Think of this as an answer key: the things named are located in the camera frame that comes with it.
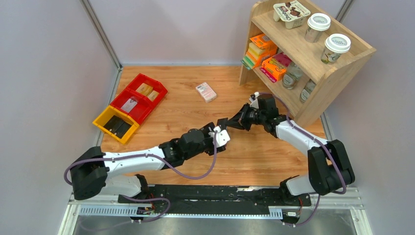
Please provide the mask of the dark credit card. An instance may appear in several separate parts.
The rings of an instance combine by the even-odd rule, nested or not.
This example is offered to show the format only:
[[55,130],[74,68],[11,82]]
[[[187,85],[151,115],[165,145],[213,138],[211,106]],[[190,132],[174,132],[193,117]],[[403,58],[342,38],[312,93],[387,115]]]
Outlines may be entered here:
[[121,119],[118,116],[112,116],[105,124],[104,128],[108,130],[109,132],[114,134],[114,130],[118,127],[120,123],[123,122],[123,119]]
[[130,128],[131,128],[131,125],[129,123],[122,122],[114,130],[114,135],[117,136],[118,138],[122,139]]

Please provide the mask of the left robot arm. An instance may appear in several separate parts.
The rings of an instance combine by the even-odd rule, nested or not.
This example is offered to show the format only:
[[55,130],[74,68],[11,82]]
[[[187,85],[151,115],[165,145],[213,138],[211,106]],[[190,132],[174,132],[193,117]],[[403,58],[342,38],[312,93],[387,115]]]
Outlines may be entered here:
[[76,200],[91,199],[97,195],[130,195],[136,202],[148,200],[150,190],[144,178],[124,177],[126,173],[143,170],[176,170],[178,166],[201,153],[216,157],[225,151],[230,141],[227,118],[208,123],[200,129],[190,129],[179,138],[153,148],[132,152],[103,152],[100,146],[88,149],[64,172],[64,180],[72,186]]

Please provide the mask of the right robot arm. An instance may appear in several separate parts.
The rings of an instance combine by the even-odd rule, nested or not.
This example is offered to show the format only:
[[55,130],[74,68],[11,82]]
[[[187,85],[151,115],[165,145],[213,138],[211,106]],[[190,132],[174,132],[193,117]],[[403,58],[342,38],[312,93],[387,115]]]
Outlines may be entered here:
[[280,114],[272,94],[254,93],[250,102],[227,120],[226,125],[249,131],[252,125],[261,125],[273,137],[286,141],[307,157],[308,173],[294,176],[280,183],[279,198],[291,205],[301,194],[345,194],[355,181],[344,144],[328,141],[298,126],[289,114]]

